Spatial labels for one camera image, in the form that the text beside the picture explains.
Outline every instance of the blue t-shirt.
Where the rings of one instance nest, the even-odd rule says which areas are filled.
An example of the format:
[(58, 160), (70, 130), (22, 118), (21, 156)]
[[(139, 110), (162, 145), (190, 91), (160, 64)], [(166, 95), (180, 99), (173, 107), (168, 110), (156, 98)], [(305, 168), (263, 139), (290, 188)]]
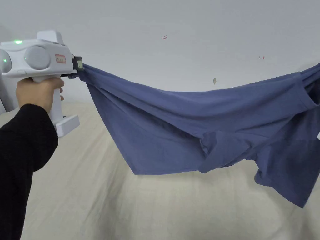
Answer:
[(134, 174), (256, 161), (257, 183), (303, 207), (320, 161), (320, 64), (240, 87), (168, 92), (84, 65), (95, 106)]

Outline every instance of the beige cloth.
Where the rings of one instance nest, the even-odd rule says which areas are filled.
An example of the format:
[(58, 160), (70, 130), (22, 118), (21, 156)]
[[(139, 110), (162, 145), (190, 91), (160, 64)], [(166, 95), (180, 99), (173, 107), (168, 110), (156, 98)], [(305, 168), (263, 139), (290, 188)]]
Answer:
[(134, 175), (94, 105), (64, 103), (63, 112), (80, 126), (34, 173), (21, 239), (320, 239), (319, 181), (300, 209), (256, 184), (250, 160), (206, 174)]

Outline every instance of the fingers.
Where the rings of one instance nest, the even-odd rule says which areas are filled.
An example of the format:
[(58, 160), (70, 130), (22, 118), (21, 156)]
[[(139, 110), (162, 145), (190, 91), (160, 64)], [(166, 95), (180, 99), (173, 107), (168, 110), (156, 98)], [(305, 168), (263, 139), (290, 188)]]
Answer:
[(53, 87), (53, 89), (61, 88), (64, 86), (64, 81), (58, 77), (52, 77), (52, 78), (46, 79), (45, 81), (48, 81)]

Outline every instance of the shirt sleeve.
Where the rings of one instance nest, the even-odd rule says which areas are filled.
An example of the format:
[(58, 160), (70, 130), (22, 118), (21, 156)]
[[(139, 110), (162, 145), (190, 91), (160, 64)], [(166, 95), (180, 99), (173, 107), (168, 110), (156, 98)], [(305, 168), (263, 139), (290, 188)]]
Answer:
[(0, 239), (20, 239), (32, 174), (58, 146), (47, 112), (26, 104), (0, 129)]

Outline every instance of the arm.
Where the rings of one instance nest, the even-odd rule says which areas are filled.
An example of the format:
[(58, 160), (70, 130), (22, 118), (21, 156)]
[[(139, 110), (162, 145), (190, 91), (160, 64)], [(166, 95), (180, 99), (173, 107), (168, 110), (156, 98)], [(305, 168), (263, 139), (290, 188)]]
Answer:
[(49, 161), (58, 146), (58, 137), (48, 115), (52, 100), (51, 105), (50, 101), (44, 104), (46, 100), (39, 95), (45, 96), (45, 93), (39, 93), (39, 89), (31, 91), (27, 85), (31, 89), (42, 87), (44, 89), (40, 90), (45, 93), (45, 88), (52, 89), (49, 98), (53, 98), (53, 90), (57, 88), (52, 83), (22, 80), (17, 86), (21, 108), (0, 129), (0, 239), (20, 239), (32, 174)]

